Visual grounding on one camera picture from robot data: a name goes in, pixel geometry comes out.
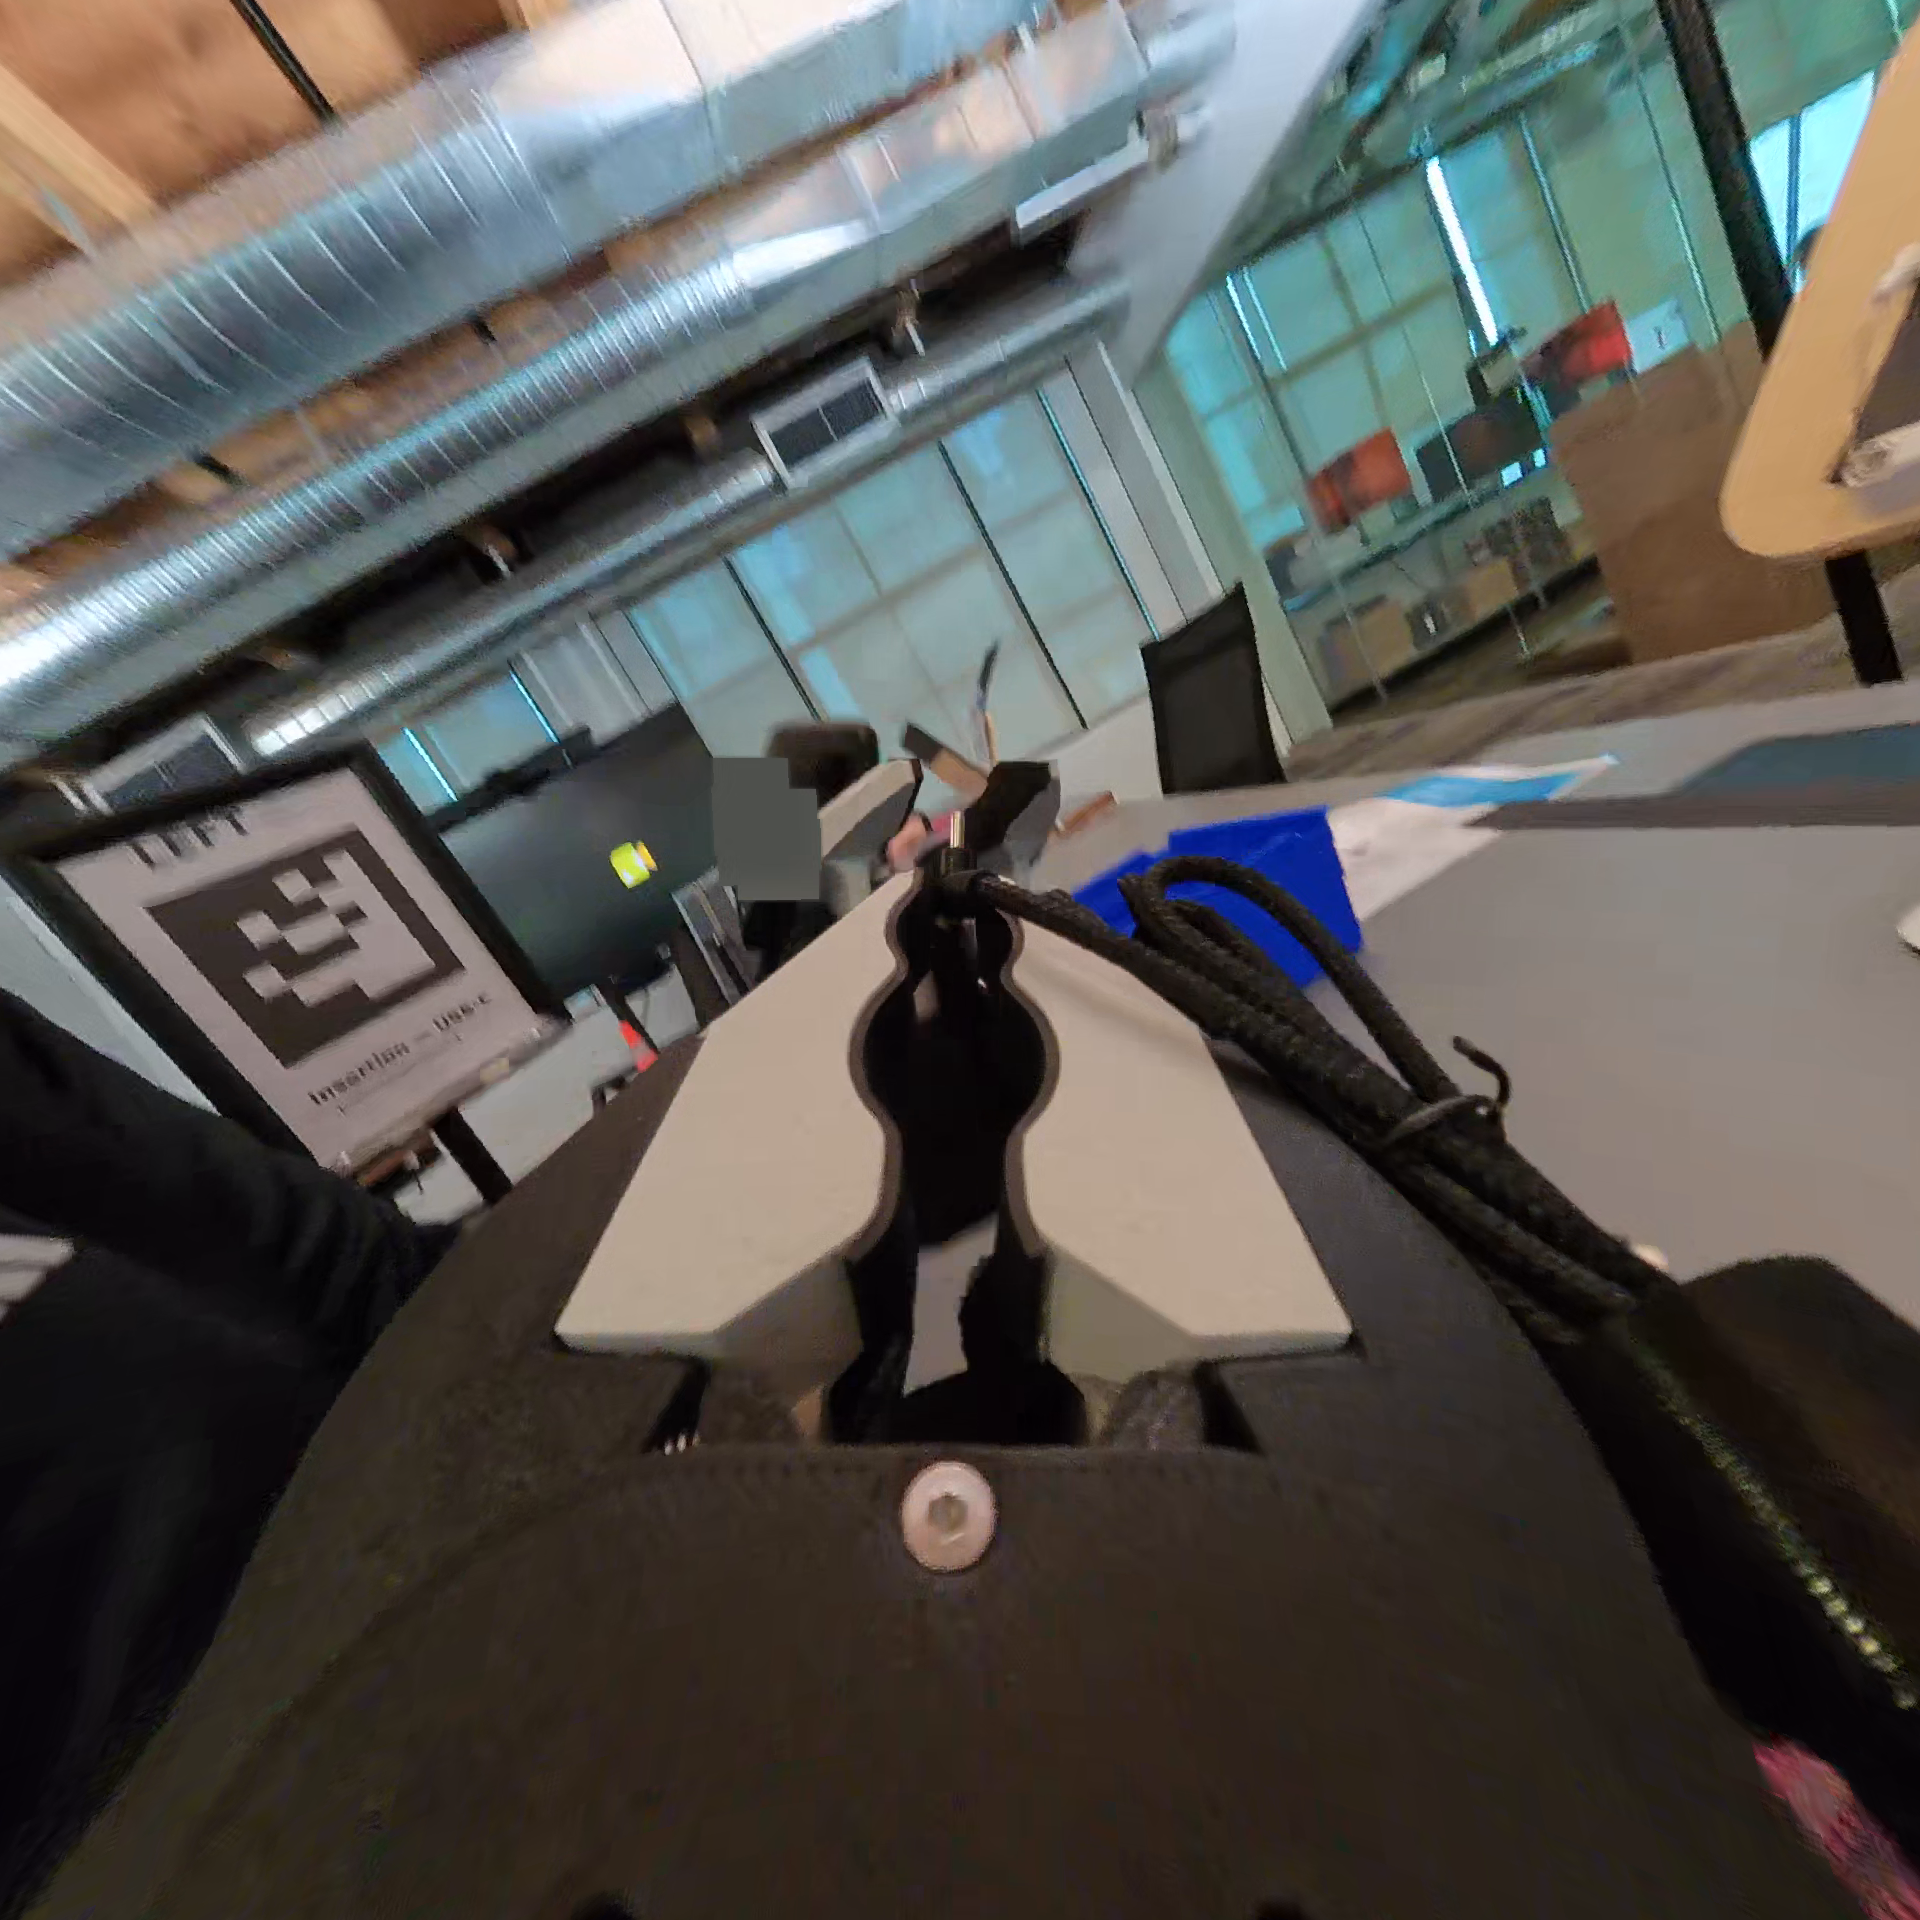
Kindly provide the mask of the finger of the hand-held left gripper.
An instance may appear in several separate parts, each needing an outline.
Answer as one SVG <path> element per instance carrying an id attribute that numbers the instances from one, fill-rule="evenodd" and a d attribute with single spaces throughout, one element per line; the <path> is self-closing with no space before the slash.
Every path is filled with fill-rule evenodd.
<path id="1" fill-rule="evenodd" d="M 1026 877 L 1059 840 L 1060 784 L 1043 756 L 1000 756 L 955 815 L 965 872 Z"/>
<path id="2" fill-rule="evenodd" d="M 877 756 L 875 775 L 854 775 L 839 798 L 818 803 L 818 895 L 828 904 L 864 904 L 875 872 L 890 872 L 890 840 L 907 824 L 919 810 L 919 756 Z"/>

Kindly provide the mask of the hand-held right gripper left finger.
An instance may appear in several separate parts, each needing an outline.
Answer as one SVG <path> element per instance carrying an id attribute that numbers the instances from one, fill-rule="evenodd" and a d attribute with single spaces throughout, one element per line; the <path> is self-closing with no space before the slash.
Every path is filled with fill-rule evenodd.
<path id="1" fill-rule="evenodd" d="M 556 1345 L 689 1354 L 764 1388 L 834 1388 L 854 1365 L 852 1256 L 877 1238 L 890 1199 L 854 1040 L 900 983 L 900 904 L 907 877 L 890 877 L 698 1040 Z"/>

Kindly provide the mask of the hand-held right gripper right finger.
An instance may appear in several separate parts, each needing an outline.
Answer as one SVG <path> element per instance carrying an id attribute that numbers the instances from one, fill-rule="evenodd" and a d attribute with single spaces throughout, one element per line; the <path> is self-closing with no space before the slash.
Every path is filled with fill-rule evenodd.
<path id="1" fill-rule="evenodd" d="M 1335 1354 L 1353 1340 L 1211 1036 L 1097 952 L 1026 924 L 1006 994 L 1043 1099 L 1006 1132 L 1006 1216 L 1043 1245 L 1060 1374 Z"/>

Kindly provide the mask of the person's left forearm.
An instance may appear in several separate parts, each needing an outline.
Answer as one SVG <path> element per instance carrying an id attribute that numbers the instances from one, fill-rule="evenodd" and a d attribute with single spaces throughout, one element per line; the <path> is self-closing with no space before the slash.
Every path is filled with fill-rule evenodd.
<path id="1" fill-rule="evenodd" d="M 79 1256 L 11 1314 L 11 1505 L 34 1480 L 284 1485 L 392 1314 L 456 1245 L 381 1195 L 0 1015 L 0 1199 Z"/>

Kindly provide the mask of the person's left hand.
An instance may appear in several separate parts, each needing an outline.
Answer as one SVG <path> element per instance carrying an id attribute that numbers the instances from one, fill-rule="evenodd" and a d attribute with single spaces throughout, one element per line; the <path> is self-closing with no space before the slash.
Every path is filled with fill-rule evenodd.
<path id="1" fill-rule="evenodd" d="M 935 924 L 900 1036 L 900 1195 L 919 1245 L 1000 1216 L 1006 1132 L 1043 1099 L 1043 1023 L 1006 994 L 1006 921 Z"/>

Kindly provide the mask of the cardboard flap with black tip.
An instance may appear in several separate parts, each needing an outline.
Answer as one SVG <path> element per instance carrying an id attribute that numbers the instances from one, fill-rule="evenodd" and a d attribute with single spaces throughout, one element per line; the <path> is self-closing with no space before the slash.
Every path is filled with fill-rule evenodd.
<path id="1" fill-rule="evenodd" d="M 984 784 L 996 784 L 996 659 L 1000 659 L 1000 643 L 984 643 L 984 659 L 976 659 L 976 680 L 975 680 L 975 752 L 947 752 L 942 737 L 929 737 L 929 723 L 900 723 L 900 756 L 919 756 L 935 784 L 947 784 L 965 803 L 976 803 L 984 798 Z"/>

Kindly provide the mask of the black mesh office chair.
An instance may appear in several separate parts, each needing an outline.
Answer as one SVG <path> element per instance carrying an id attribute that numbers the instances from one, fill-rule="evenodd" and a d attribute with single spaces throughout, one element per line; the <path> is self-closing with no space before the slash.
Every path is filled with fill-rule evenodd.
<path id="1" fill-rule="evenodd" d="M 1248 592 L 1142 643 L 1166 798 L 1276 785 L 1269 690 Z"/>

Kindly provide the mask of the black television screen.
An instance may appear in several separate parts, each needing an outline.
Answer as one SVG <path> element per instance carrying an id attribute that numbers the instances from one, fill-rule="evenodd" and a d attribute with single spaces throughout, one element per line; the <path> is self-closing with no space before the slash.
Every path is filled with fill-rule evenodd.
<path id="1" fill-rule="evenodd" d="M 671 962 L 683 890 L 708 872 L 708 752 L 683 706 L 493 775 L 428 810 L 472 895 L 550 994 L 651 983 Z"/>

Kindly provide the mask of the white air vent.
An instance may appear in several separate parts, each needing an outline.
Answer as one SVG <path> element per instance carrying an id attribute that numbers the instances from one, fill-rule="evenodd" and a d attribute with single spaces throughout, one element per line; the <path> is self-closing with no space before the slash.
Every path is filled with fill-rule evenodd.
<path id="1" fill-rule="evenodd" d="M 753 428 L 780 487 L 802 487 L 852 468 L 854 452 L 898 445 L 900 413 L 875 362 L 839 362 L 818 382 L 755 409 Z"/>
<path id="2" fill-rule="evenodd" d="M 79 798 L 95 810 L 144 810 L 144 803 L 169 803 L 169 798 L 206 798 L 206 785 L 218 785 L 236 775 L 244 775 L 244 752 L 197 708 L 197 720 L 176 720 L 176 723 L 163 723 L 150 739 L 141 739 L 122 756 L 95 765 L 79 784 Z"/>

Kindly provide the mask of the printed paper sheet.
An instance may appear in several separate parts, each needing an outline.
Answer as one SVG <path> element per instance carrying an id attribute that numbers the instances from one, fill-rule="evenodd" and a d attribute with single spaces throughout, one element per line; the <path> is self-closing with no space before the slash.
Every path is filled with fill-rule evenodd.
<path id="1" fill-rule="evenodd" d="M 1368 924 L 1382 904 L 1434 890 L 1458 858 L 1492 849 L 1492 810 L 1558 803 L 1570 785 L 1611 775 L 1611 756 L 1570 765 L 1447 765 L 1364 803 L 1332 803 L 1332 849 L 1347 904 Z"/>

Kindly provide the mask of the printed tag sign board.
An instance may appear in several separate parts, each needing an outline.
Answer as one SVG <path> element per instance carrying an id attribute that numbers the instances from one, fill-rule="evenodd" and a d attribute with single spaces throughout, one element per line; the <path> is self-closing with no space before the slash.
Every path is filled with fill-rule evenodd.
<path id="1" fill-rule="evenodd" d="M 566 1036 L 375 752 L 69 815 L 11 877 L 218 1114 L 345 1178 Z"/>

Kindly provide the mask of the wooden board with dark panel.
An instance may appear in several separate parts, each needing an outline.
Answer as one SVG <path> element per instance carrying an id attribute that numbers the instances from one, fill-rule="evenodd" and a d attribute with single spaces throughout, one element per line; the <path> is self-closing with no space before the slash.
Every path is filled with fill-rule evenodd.
<path id="1" fill-rule="evenodd" d="M 1911 468 L 1850 487 L 1838 483 L 1871 366 L 1897 333 L 1897 303 L 1871 282 L 1920 234 L 1920 27 L 1878 70 L 1871 113 L 1856 127 L 1850 177 L 1814 249 L 1814 282 L 1765 351 L 1763 398 L 1745 413 L 1738 461 L 1721 478 L 1721 525 L 1748 562 L 1847 562 L 1911 546 Z"/>

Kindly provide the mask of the red printer enclosure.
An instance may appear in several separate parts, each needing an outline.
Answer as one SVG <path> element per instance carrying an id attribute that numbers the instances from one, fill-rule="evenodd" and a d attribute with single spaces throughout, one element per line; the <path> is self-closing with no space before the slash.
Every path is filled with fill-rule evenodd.
<path id="1" fill-rule="evenodd" d="M 1581 303 L 1570 326 L 1549 326 L 1519 378 L 1526 392 L 1570 413 L 1581 392 L 1620 382 L 1637 366 L 1631 320 L 1611 298 Z"/>
<path id="2" fill-rule="evenodd" d="M 1347 537 L 1364 515 L 1418 497 L 1406 452 L 1389 428 L 1347 445 L 1332 468 L 1305 478 L 1305 523 Z"/>

